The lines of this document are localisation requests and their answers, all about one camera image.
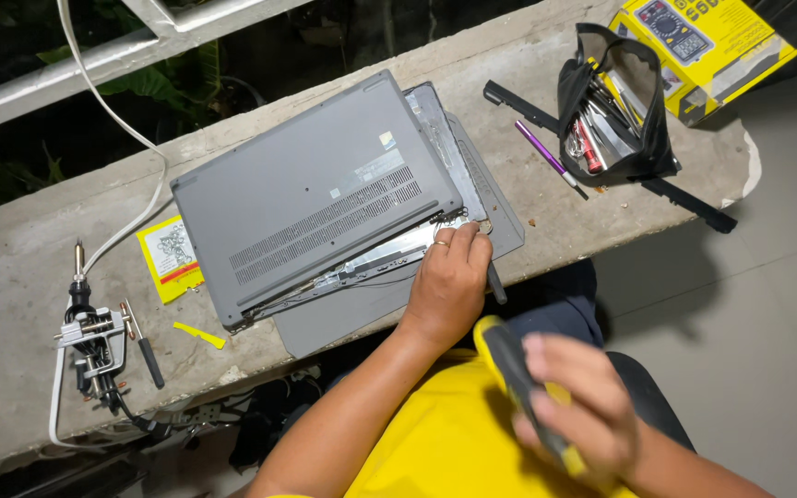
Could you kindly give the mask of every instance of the purple screwdriver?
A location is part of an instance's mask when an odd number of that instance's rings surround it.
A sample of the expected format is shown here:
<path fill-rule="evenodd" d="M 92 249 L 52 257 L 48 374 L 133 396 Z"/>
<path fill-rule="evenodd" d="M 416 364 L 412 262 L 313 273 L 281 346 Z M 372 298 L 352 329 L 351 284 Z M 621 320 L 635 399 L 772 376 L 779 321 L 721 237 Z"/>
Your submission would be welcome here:
<path fill-rule="evenodd" d="M 535 137 L 534 134 L 528 130 L 528 127 L 524 126 L 524 123 L 521 121 L 515 121 L 515 128 L 522 132 L 522 135 L 524 135 L 528 142 L 530 142 L 530 144 L 537 149 L 537 152 L 543 156 L 543 159 L 547 160 L 549 166 L 552 166 L 553 169 L 557 171 L 562 178 L 564 178 L 564 181 L 567 182 L 572 189 L 576 190 L 578 194 L 580 194 L 580 197 L 582 197 L 583 200 L 589 200 L 589 196 L 587 196 L 586 193 L 580 188 L 580 185 L 577 184 L 577 179 L 574 178 L 574 175 L 571 175 L 570 171 L 565 169 L 564 166 L 559 163 L 559 161 L 555 160 L 555 156 L 553 156 L 553 154 L 547 150 L 543 143 L 537 140 L 537 137 Z"/>

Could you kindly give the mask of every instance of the yellow box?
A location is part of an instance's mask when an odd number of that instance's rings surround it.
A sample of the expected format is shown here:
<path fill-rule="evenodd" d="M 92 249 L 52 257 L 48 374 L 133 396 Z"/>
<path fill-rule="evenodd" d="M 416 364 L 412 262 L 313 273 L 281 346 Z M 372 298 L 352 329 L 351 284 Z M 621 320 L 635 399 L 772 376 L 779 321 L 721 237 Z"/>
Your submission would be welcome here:
<path fill-rule="evenodd" d="M 742 0 L 630 0 L 610 28 L 657 52 L 666 108 L 686 126 L 797 55 Z"/>

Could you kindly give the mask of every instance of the hand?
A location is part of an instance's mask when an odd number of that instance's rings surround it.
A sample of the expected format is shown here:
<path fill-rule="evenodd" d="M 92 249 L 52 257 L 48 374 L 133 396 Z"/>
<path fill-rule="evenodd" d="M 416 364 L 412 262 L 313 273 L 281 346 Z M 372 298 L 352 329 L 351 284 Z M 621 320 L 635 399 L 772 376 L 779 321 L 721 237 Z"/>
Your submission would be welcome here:
<path fill-rule="evenodd" d="M 530 375 L 571 394 L 570 406 L 558 405 L 544 391 L 532 393 L 531 404 L 541 425 L 577 446 L 589 469 L 582 480 L 595 485 L 627 480 L 640 453 L 638 421 L 611 361 L 591 345 L 558 335 L 531 334 L 523 345 Z M 517 415 L 513 425 L 524 446 L 552 459 L 526 417 Z"/>
<path fill-rule="evenodd" d="M 482 312 L 493 247 L 471 221 L 442 229 L 417 270 L 399 328 L 419 334 L 440 355 L 466 334 Z"/>

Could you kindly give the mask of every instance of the laptop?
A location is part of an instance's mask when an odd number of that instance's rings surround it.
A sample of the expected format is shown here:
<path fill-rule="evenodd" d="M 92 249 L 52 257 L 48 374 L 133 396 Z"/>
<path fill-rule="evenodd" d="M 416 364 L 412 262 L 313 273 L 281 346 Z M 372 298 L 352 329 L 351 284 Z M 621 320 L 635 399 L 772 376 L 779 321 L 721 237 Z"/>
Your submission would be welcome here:
<path fill-rule="evenodd" d="M 387 70 L 170 185 L 228 329 L 339 262 L 463 207 Z"/>

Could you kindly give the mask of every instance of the concrete surface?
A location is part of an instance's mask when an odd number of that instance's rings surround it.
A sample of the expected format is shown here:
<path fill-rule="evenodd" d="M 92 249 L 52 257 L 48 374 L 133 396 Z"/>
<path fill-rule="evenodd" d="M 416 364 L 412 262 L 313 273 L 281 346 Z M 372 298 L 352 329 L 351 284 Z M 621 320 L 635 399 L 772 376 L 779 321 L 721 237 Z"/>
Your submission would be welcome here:
<path fill-rule="evenodd" d="M 797 78 L 732 105 L 758 146 L 758 188 L 728 211 L 593 258 L 607 348 L 644 364 L 694 447 L 797 496 Z"/>
<path fill-rule="evenodd" d="M 522 249 L 497 261 L 507 283 L 666 230 L 692 215 L 636 185 L 611 187 L 604 194 L 589 190 L 591 199 L 583 202 L 515 130 L 518 114 L 494 107 L 481 94 L 483 85 L 493 79 L 555 113 L 557 75 L 577 48 L 574 23 L 607 23 L 620 4 L 620 0 L 597 5 L 548 0 L 221 121 L 164 146 L 175 164 L 172 175 L 389 68 L 405 88 L 435 83 L 445 107 L 464 123 L 519 218 L 536 224 L 526 226 L 527 243 Z M 747 145 L 738 120 L 711 132 L 688 130 L 670 119 L 670 134 L 684 165 L 672 183 L 714 206 L 743 197 L 750 171 L 760 170 L 757 153 L 750 154 L 754 146 Z M 540 130 L 537 135 L 547 147 L 557 146 L 548 132 Z M 133 219 L 148 202 L 160 169 L 161 161 L 152 153 L 138 153 L 0 207 L 0 459 L 34 451 L 48 440 L 55 360 L 51 336 L 67 299 L 72 244 L 80 237 L 93 249 Z M 146 226 L 175 214 L 176 207 L 162 201 Z M 172 329 L 172 322 L 179 321 L 227 337 L 204 286 L 200 293 L 189 292 L 170 306 L 161 305 L 133 236 L 100 260 L 89 281 L 92 302 L 98 306 L 116 306 L 126 296 L 132 301 L 167 381 L 157 391 L 138 348 L 130 346 L 127 368 L 119 380 L 131 388 L 126 401 L 135 412 L 252 383 L 255 375 L 292 361 L 271 320 L 229 337 L 222 351 Z M 395 323 L 399 316 L 400 312 L 390 314 L 364 331 Z M 65 377 L 61 438 L 117 420 L 83 403 L 72 385 L 72 372 Z"/>

